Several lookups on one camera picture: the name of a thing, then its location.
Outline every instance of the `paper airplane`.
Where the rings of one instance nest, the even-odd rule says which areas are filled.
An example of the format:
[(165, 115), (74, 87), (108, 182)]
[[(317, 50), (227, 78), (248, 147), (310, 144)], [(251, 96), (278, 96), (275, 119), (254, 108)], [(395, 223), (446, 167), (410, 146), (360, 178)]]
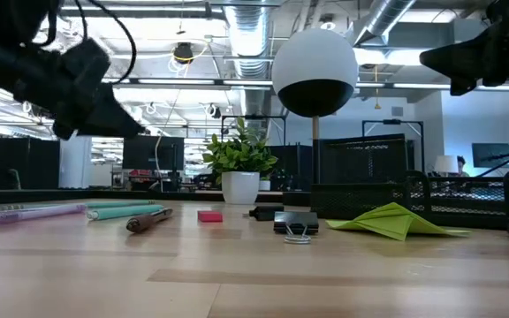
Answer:
[(327, 220), (334, 230), (373, 231), (404, 241), (408, 233), (466, 236), (470, 231), (447, 230), (428, 222), (397, 203), (390, 203), (364, 213), (352, 221)]

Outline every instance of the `purple pen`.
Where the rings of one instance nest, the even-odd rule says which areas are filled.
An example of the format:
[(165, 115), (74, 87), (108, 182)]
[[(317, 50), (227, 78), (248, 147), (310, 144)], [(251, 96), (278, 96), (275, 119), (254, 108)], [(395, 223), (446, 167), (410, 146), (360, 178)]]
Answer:
[(23, 220), (31, 220), (48, 216), (61, 216), (74, 213), (85, 214), (85, 212), (86, 206), (82, 204), (10, 210), (0, 212), (0, 224), (15, 223)]

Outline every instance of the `potted plant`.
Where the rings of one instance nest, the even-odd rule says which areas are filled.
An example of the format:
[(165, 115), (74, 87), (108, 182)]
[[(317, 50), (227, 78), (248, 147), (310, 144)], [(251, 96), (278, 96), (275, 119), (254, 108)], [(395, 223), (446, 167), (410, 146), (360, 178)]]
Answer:
[(213, 134), (203, 161), (217, 174), (225, 202), (254, 204), (258, 195), (260, 172), (272, 169), (277, 158), (266, 148), (266, 140), (245, 127), (245, 120), (237, 118), (238, 135), (226, 142)]
[(270, 176), (261, 177), (261, 182), (258, 185), (260, 191), (270, 191)]

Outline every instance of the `pink eraser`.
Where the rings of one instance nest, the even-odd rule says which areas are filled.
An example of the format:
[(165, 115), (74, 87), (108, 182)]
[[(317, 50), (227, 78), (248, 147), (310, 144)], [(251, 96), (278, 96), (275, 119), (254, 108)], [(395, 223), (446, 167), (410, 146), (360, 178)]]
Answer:
[(222, 222), (223, 215), (217, 211), (198, 211), (198, 220), (202, 222)]

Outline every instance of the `black and white sphere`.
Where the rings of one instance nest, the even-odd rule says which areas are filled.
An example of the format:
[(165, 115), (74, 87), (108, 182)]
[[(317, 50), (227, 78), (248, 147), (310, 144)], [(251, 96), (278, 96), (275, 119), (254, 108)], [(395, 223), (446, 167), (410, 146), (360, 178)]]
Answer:
[(323, 29), (294, 34), (278, 51), (272, 84), (291, 112), (323, 117), (343, 107), (353, 95), (359, 66), (351, 44)]

